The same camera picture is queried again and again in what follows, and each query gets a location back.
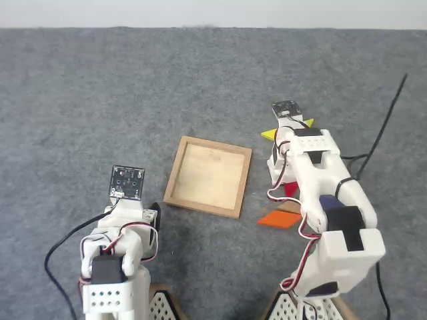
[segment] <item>cable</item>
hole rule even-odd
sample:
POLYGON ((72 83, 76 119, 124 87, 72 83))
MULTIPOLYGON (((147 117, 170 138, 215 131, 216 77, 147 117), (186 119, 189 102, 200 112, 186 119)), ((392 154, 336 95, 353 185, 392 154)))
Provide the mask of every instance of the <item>cable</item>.
POLYGON ((340 157, 341 159, 344 159, 344 160, 357 160, 367 156, 368 156, 367 153, 363 153, 361 155, 341 155, 340 157))
POLYGON ((381 273, 380 273, 380 262, 377 262, 375 264, 375 270, 376 270, 376 282, 378 284, 378 289, 380 290, 382 301, 384 302, 384 305, 386 306, 386 310, 387 310, 387 317, 386 317, 386 319, 390 320, 390 318, 392 316, 392 312, 390 310, 390 306, 388 305, 386 294, 384 293, 384 289, 382 287, 381 273))
POLYGON ((75 313, 73 303, 71 302, 71 300, 70 300, 68 294, 65 292, 64 288, 62 288, 61 284, 58 282, 58 280, 56 280, 55 276, 52 274, 52 272, 49 268, 49 260, 52 256, 53 252, 55 252, 56 249, 58 249, 64 242, 66 242, 66 240, 68 240, 68 238, 70 238, 70 236, 72 236, 74 233, 78 232, 80 229, 90 225, 91 223, 94 223, 94 222, 104 218, 105 216, 107 216, 111 212, 113 212, 113 210, 115 209, 115 207, 119 203, 119 200, 120 200, 120 198, 117 198, 117 201, 115 202, 115 204, 111 207, 111 209, 108 212, 97 215, 96 217, 93 217, 92 219, 89 219, 86 222, 83 222, 82 224, 76 226, 74 229, 72 229, 70 232, 68 232, 68 234, 66 234, 64 236, 64 238, 62 238, 61 240, 56 242, 56 244, 54 244, 52 246, 52 248, 50 248, 50 250, 47 252, 47 254, 45 256, 44 267, 45 267, 46 274, 50 278, 50 280, 53 282, 53 284, 56 286, 56 288, 59 290, 59 292, 62 294, 62 296, 64 297, 65 302, 68 305, 69 312, 70 312, 73 320, 77 320, 77 315, 75 313))
POLYGON ((368 156, 368 154, 367 153, 364 153, 364 154, 362 154, 362 155, 356 155, 356 156, 354 156, 354 158, 353 159, 351 159, 348 163, 347 163, 347 170, 348 170, 348 172, 350 173, 350 175, 352 174, 352 166, 353 166, 353 164, 357 161, 357 160, 359 160, 359 159, 363 159, 363 158, 365 158, 365 157, 367 157, 368 156))
POLYGON ((307 123, 304 123, 303 121, 300 121, 298 119, 293 118, 291 115, 287 115, 287 118, 291 119, 292 121, 298 122, 300 125, 302 125, 304 128, 310 128, 307 123))
MULTIPOLYGON (((405 73, 405 75, 403 76, 403 78, 402 78, 402 80, 401 80, 401 82, 399 84, 399 88, 398 88, 398 90, 396 92, 396 95, 394 96, 394 98, 393 98, 393 100, 392 100, 392 102, 390 104, 390 107, 388 108, 388 112, 387 112, 386 118, 385 118, 385 120, 384 120, 384 122, 383 122, 383 124, 381 126, 380 132, 378 132, 378 135, 377 135, 377 137, 375 139, 374 144, 371 147, 371 150, 369 151, 368 156, 366 157, 366 159, 363 162, 363 164, 360 166, 360 168, 359 168, 359 170, 358 170, 358 172, 357 172, 357 174, 355 176, 356 180, 360 180, 360 178, 362 176, 362 173, 363 173, 363 170, 365 169, 366 165, 368 164, 369 160, 371 159, 372 154, 375 151, 375 148, 378 146, 378 144, 380 142, 382 134, 384 133, 384 130, 386 129, 388 120, 390 119, 390 116, 392 115, 394 106, 395 106, 397 100, 399 99, 400 92, 403 89, 403 86, 405 84, 405 81, 406 81, 407 77, 408 77, 408 74, 405 73)), ((380 274, 380 262, 376 263, 376 280, 377 280, 377 284, 378 284, 378 289, 380 290, 382 301, 384 302, 384 306, 386 307, 386 310, 387 310, 387 317, 386 317, 386 319, 390 320, 390 318, 391 318, 391 310, 390 310, 390 306, 388 305, 388 302, 387 302, 386 294, 384 293, 384 289, 382 287, 381 274, 380 274)))
POLYGON ((285 278, 281 281, 279 284, 280 289, 282 289, 285 292, 290 292, 295 289, 298 282, 300 282, 300 278, 302 275, 302 271, 304 270, 304 267, 306 266, 307 258, 310 255, 310 249, 313 247, 313 245, 320 239, 322 236, 321 234, 309 234, 304 233, 303 229, 306 226, 307 223, 307 215, 304 215, 302 217, 302 221, 300 223, 300 226, 298 227, 298 233, 305 239, 309 239, 310 242, 307 244, 306 248, 304 249, 304 253, 302 255, 302 258, 300 260, 300 263, 298 265, 298 268, 296 269, 296 276, 285 278))
POLYGON ((285 173, 286 163, 288 162, 288 158, 286 157, 287 154, 288 154, 288 150, 286 150, 284 153, 283 167, 282 167, 282 170, 280 171, 276 184, 271 189, 267 190, 267 198, 271 201, 293 201, 301 205, 301 201, 293 197, 274 197, 273 195, 270 194, 272 191, 275 191, 280 187, 280 183, 282 182, 282 178, 285 173))
POLYGON ((399 88, 398 88, 398 90, 397 90, 397 92, 396 92, 396 95, 394 96, 394 98, 393 98, 393 100, 392 100, 392 102, 391 102, 391 104, 390 104, 390 107, 388 108, 388 112, 387 112, 386 118, 385 118, 385 120, 384 120, 384 122, 383 122, 383 124, 382 124, 382 126, 381 126, 380 132, 378 133, 378 135, 377 135, 377 137, 376 137, 376 139, 375 139, 375 142, 374 142, 374 144, 372 145, 372 148, 371 148, 371 150, 370 150, 370 151, 369 151, 369 153, 368 153, 368 156, 366 157, 365 161, 364 161, 364 162, 362 163, 362 165, 360 166, 360 168, 359 168, 359 170, 358 170, 358 172, 357 172, 357 174, 356 174, 356 176, 355 176, 356 180, 360 180, 360 176, 362 175, 363 170, 365 169, 366 165, 368 164, 368 161, 371 159, 371 156, 372 156, 372 154, 373 154, 373 153, 374 153, 374 151, 375 151, 375 148, 377 147, 378 143, 380 142, 380 139, 381 139, 381 137, 382 137, 382 134, 384 133, 384 130, 386 129, 386 126, 387 126, 388 120, 390 119, 390 116, 392 115, 392 112, 393 112, 394 106, 395 106, 395 104, 396 104, 397 100, 399 99, 400 92, 401 92, 401 91, 402 91, 402 89, 403 89, 403 86, 404 86, 404 84, 405 84, 405 81, 406 81, 406 78, 407 78, 407 77, 408 77, 408 74, 407 74, 407 73, 405 73, 405 75, 403 76, 403 79, 402 79, 402 80, 401 80, 401 82, 400 82, 400 85, 399 85, 399 88))
POLYGON ((85 253, 83 252, 83 246, 86 242, 86 240, 92 240, 93 242, 95 241, 99 241, 101 239, 106 239, 109 243, 111 242, 111 238, 108 237, 108 235, 106 235, 107 231, 103 232, 103 233, 94 233, 94 234, 90 234, 87 235, 86 237, 84 237, 81 241, 80 241, 80 259, 83 260, 85 258, 85 253))
POLYGON ((117 238, 116 239, 114 239, 106 248, 104 248, 102 251, 103 252, 108 252, 108 251, 110 251, 111 249, 113 249, 114 247, 115 247, 115 245, 117 245, 117 242, 119 242, 119 240, 123 237, 123 230, 125 229, 125 228, 128 228, 128 227, 132 227, 132 226, 134 226, 134 225, 144 225, 144 226, 146 226, 146 227, 149 227, 151 230, 153 230, 153 232, 155 233, 155 253, 151 256, 151 257, 148 257, 148 258, 143 258, 143 259, 141 259, 141 261, 143 261, 143 262, 147 262, 147 261, 151 261, 151 260, 153 260, 156 256, 157 256, 157 252, 159 251, 159 233, 157 232, 157 229, 155 228, 155 227, 153 227, 152 225, 150 225, 149 223, 145 223, 145 222, 139 222, 139 221, 136 221, 136 222, 129 222, 129 223, 126 223, 125 225, 122 225, 121 227, 120 227, 120 230, 119 230, 119 235, 117 236, 117 238))
POLYGON ((310 302, 304 301, 304 303, 306 305, 309 305, 311 308, 313 308, 313 310, 314 310, 314 320, 318 320, 318 310, 316 309, 316 307, 314 307, 314 305, 312 305, 310 302))

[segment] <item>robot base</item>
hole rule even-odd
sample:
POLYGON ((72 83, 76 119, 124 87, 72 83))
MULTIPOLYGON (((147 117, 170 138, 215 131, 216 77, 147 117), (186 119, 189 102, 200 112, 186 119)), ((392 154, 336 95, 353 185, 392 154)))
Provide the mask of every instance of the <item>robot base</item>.
POLYGON ((346 320, 331 299, 316 299, 299 306, 285 292, 278 292, 265 320, 346 320))

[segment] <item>black cable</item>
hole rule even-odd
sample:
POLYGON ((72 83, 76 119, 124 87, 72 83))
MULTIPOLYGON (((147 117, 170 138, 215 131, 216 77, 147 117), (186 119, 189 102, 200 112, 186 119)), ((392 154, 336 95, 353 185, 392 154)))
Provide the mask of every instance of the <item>black cable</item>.
POLYGON ((83 222, 82 224, 76 226, 74 229, 72 229, 70 232, 68 232, 68 234, 66 234, 64 236, 64 238, 62 238, 61 240, 59 240, 58 242, 56 242, 56 244, 54 244, 52 246, 52 248, 50 248, 50 250, 47 252, 46 256, 45 256, 45 271, 47 276, 50 278, 50 280, 53 282, 53 284, 56 286, 56 288, 58 288, 59 292, 62 294, 62 296, 64 297, 65 301, 68 304, 68 308, 69 308, 69 312, 71 314, 71 317, 73 318, 73 320, 77 320, 77 315, 75 313, 74 307, 73 307, 73 303, 71 302, 68 294, 65 292, 64 288, 62 288, 61 284, 58 282, 58 280, 56 280, 55 276, 52 274, 50 268, 49 268, 49 260, 53 254, 53 252, 55 252, 56 249, 59 248, 59 246, 61 246, 64 242, 66 242, 66 240, 68 240, 68 238, 70 238, 70 236, 72 236, 74 233, 78 232, 80 229, 90 225, 91 223, 94 223, 102 218, 104 218, 105 216, 109 215, 111 212, 113 212, 113 210, 115 209, 116 205, 119 203, 120 198, 117 198, 117 201, 115 202, 115 204, 113 205, 113 207, 111 207, 111 209, 106 212, 106 213, 102 213, 101 215, 97 215, 96 217, 93 217, 90 220, 87 220, 86 222, 83 222))
POLYGON ((293 118, 291 115, 287 115, 287 118, 291 119, 292 121, 298 122, 300 125, 302 125, 304 128, 310 128, 307 123, 304 123, 303 121, 300 121, 298 119, 293 118))
POLYGON ((385 118, 385 120, 384 120, 384 122, 383 122, 383 124, 381 126, 380 132, 378 133, 378 135, 377 135, 377 137, 375 139, 375 142, 372 145, 372 148, 371 148, 371 150, 368 153, 368 156, 366 157, 365 161, 360 166, 360 168, 359 168, 359 170, 358 170, 358 172, 357 172, 357 174, 355 176, 356 180, 360 180, 360 176, 362 175, 363 170, 365 169, 366 165, 368 164, 368 161, 371 159, 371 156, 372 156, 372 154, 375 151, 375 148, 377 147, 378 143, 380 142, 382 134, 384 133, 384 130, 386 129, 388 120, 390 119, 390 116, 392 115, 394 106, 395 106, 397 100, 399 99, 400 92, 402 91, 402 88, 403 88, 403 86, 405 84, 405 81, 406 81, 407 77, 408 77, 408 74, 405 73, 405 75, 403 76, 402 81, 400 82, 400 85, 399 85, 399 88, 398 88, 398 90, 396 92, 396 95, 394 96, 394 98, 393 98, 393 100, 392 100, 392 102, 390 104, 390 107, 388 108, 388 112, 387 112, 386 118, 385 118))
POLYGON ((355 180, 353 177, 348 177, 348 178, 344 178, 344 179, 342 179, 340 182, 338 182, 338 184, 336 185, 336 188, 335 188, 335 198, 338 200, 338 195, 340 194, 340 189, 341 189, 341 186, 344 184, 344 183, 346 183, 346 182, 349 182, 349 181, 351 181, 351 180, 355 180))
POLYGON ((340 157, 341 159, 344 159, 344 160, 357 160, 367 156, 368 156, 367 153, 363 153, 361 155, 341 155, 340 157))
POLYGON ((318 310, 314 305, 312 305, 310 302, 304 301, 306 305, 309 305, 314 310, 314 320, 318 320, 318 310))
POLYGON ((351 160, 349 160, 348 161, 348 163, 347 163, 347 170, 348 170, 348 172, 350 173, 350 175, 352 175, 352 166, 353 166, 353 164, 357 161, 357 160, 359 160, 359 159, 363 159, 363 158, 365 158, 365 157, 367 157, 368 156, 368 154, 367 153, 364 153, 364 154, 362 154, 362 155, 356 155, 356 156, 354 156, 353 157, 353 159, 351 159, 351 160))
POLYGON ((386 306, 386 310, 387 310, 386 320, 390 320, 390 318, 392 316, 392 312, 390 310, 390 306, 388 305, 386 294, 384 293, 384 289, 382 287, 381 273, 380 273, 380 262, 377 262, 375 264, 375 269, 376 269, 376 282, 377 282, 378 288, 380 290, 382 301, 384 302, 384 305, 386 306))

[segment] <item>yellow tangram piece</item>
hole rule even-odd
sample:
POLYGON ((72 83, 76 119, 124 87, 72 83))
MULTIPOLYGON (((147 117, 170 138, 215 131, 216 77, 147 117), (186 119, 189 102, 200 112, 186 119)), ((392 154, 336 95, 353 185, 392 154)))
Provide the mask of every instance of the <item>yellow tangram piece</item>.
MULTIPOLYGON (((312 125, 313 125, 314 119, 312 119, 312 118, 311 119, 307 119, 304 122, 306 123, 306 125, 308 127, 311 128, 312 125)), ((273 141, 274 140, 274 133, 276 133, 276 130, 277 129, 271 129, 271 130, 267 130, 267 131, 261 132, 261 136, 264 137, 264 138, 266 138, 266 139, 268 139, 268 140, 273 141)))

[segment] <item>perforated white plate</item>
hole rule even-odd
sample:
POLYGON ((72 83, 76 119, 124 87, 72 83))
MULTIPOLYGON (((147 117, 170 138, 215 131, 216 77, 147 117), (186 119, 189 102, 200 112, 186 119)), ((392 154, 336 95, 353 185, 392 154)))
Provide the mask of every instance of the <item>perforated white plate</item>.
POLYGON ((166 294, 158 291, 149 303, 150 320, 178 320, 173 314, 172 307, 166 294))
MULTIPOLYGON (((305 303, 308 320, 344 320, 331 299, 305 303)), ((273 307, 268 320, 298 320, 298 310, 287 293, 281 293, 273 307)))

